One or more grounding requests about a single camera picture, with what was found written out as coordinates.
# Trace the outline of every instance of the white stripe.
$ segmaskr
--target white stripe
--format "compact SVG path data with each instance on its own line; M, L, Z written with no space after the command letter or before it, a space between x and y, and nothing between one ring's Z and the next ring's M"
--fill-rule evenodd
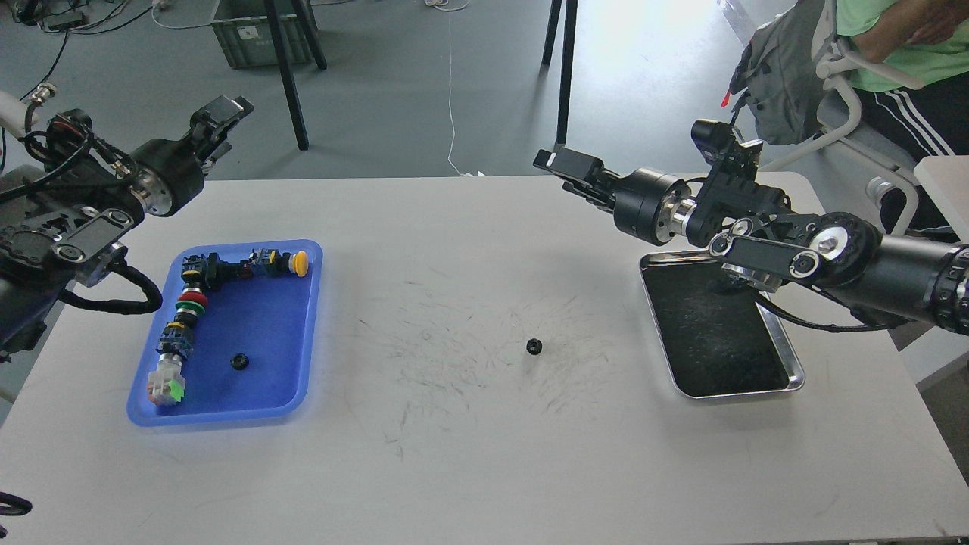
M915 143L919 145L919 147L922 149L922 151L925 152L926 155L935 155L934 153L932 153L932 150L931 149L925 147L925 144L923 144L922 143L922 140L920 140L919 137L917 137L915 135L915 133L912 132L912 129L910 129L909 126L906 125L904 121L902 121L901 119L898 118L897 115L895 115L895 112L893 112L891 110L891 108L889 108L889 105L882 104L882 102L880 100L878 100L879 99L879 95L882 94L882 93L872 93L872 94L875 96L875 104L877 104L878 106L881 106L882 108L884 108L885 111L888 112L889 115L891 115L891 118L892 119L894 119L906 131L908 131L909 134L912 135L912 140L915 141Z
M942 138L942 135L940 135L935 130L935 128L932 127L932 124L931 123L929 123L928 121L925 120L925 118L922 116L922 113L919 112L919 109L915 107L915 103L912 102L912 97L908 94L908 91L903 91L901 89L897 89L896 92L905 101L905 105L908 107L909 112L911 112L912 115L914 115L915 117L917 117L919 119L919 121L922 123L922 128L925 129L925 131L928 132L929 135L933 139L935 139L935 142L937 142L939 144L939 146L941 146L943 148L943 150L945 151L944 154L945 155L955 155L955 152L953 151L953 149L949 145L949 143L946 142L946 139Z
M922 138L925 139L925 142L928 144L928 146L932 148L932 150L929 151L928 154L945 155L945 153L942 152L942 149L939 148L939 145L936 144L935 141L933 141L931 138L929 138L929 136L925 133L924 129L922 129L921 126L915 122L915 119L912 118L912 116L908 113L908 111L902 108L901 97L899 97L894 91L887 91L885 94L890 96L895 101L895 103L898 105L898 112L902 114L902 117L905 117L905 121L908 121L908 124L905 124L905 121L902 121L901 119L898 119L898 122L902 123L907 128L911 127L912 129L915 129L916 131L918 131L919 134L922 135Z

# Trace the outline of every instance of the plastic crate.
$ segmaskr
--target plastic crate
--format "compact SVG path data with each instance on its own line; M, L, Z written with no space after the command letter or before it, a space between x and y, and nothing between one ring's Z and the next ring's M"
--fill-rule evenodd
M303 1L310 26L316 20L308 0ZM309 62L313 58L306 37L299 28L296 12L289 0L277 0L279 24L283 30L283 49L291 63ZM212 30L222 52L233 68L268 66L276 63L276 50L266 17L263 0L219 0L212 11Z

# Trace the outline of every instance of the white table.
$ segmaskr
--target white table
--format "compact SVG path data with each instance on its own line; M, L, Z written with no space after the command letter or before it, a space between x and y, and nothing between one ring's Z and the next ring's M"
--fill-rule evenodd
M820 210L798 175L761 182ZM653 248L555 178L215 181L124 241L163 278L189 246L300 238L326 263L310 391L282 420L134 426L150 317L65 309L0 429L0 489L35 504L3 521L11 543L969 534L969 489L886 334L791 326L803 389L687 400L642 292Z
M925 157L915 167L919 184L953 226L969 240L969 156ZM902 350L905 368L924 390L966 365L969 337L932 328Z

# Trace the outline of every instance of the tripod leg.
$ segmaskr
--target tripod leg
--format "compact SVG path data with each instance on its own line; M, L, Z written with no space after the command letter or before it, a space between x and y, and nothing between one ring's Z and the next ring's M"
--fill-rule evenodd
M548 66L551 62L551 51L555 46L555 30L558 29L558 14L562 12L562 0L551 0L551 11L548 12L548 30L546 30L546 47L542 53L542 64Z
M578 16L578 0L565 2L565 36L562 48L562 81L558 88L558 128L555 132L555 144L560 147L565 144L565 135L569 130L569 99L572 95L572 58L576 49L576 17Z
M286 103L290 107L290 118L293 120L293 130L297 134L297 146L301 150L309 149L309 138L306 136L306 125L303 123L302 109L299 107L297 84L290 70L290 61L286 58L283 48L283 29L279 24L279 12L276 11L275 0L263 0L266 6L266 18L269 23L269 34L272 35L272 46L276 49L276 61L279 63L279 76L283 79L283 90L286 92Z
M303 31L303 36L306 37L306 43L309 44L309 50L313 53L313 58L316 59L316 66L320 70L327 69L327 58L323 56L323 50L320 48L320 38L317 36L316 21L310 21L309 16L306 13L306 6L302 3L302 0L290 0L293 4L293 12L297 15L297 21L299 21L299 28Z

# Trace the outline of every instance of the screw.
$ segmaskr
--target screw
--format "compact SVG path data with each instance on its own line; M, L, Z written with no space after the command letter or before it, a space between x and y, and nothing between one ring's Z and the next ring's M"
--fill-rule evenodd
M831 252L837 247L838 247L838 239L836 239L835 237L820 240L818 242L818 251L820 251L821 253Z
M715 252L717 252L717 253L720 253L720 252L726 250L727 249L727 237L718 237L718 238L714 239L713 240L713 244L710 246L710 249L713 250L713 251L715 251Z
M747 233L750 233L751 227L753 227L753 225L751 225L749 219L738 219L734 225L731 226L730 232L735 235L746 235Z
M68 261L80 261L84 259L84 252L69 245L57 246L57 255Z
M525 343L525 350L532 356L538 356L542 352L542 342L536 338L529 338Z
M122 212L122 211L119 211L119 210L112 210L112 211L111 211L111 212L110 212L110 213L108 214L108 217L109 217L109 218L110 218L110 219L111 219L112 221L115 221L115 222L117 222L117 223L121 223L121 224L126 224L126 223L128 223L129 221L131 221L131 218L130 218L130 217L128 216L128 214L126 214L126 213L124 213L124 212Z
M233 369L243 370L249 367L249 357L239 352L233 356Z
M814 258L809 255L802 255L794 261L794 270L796 273L807 273L814 268Z

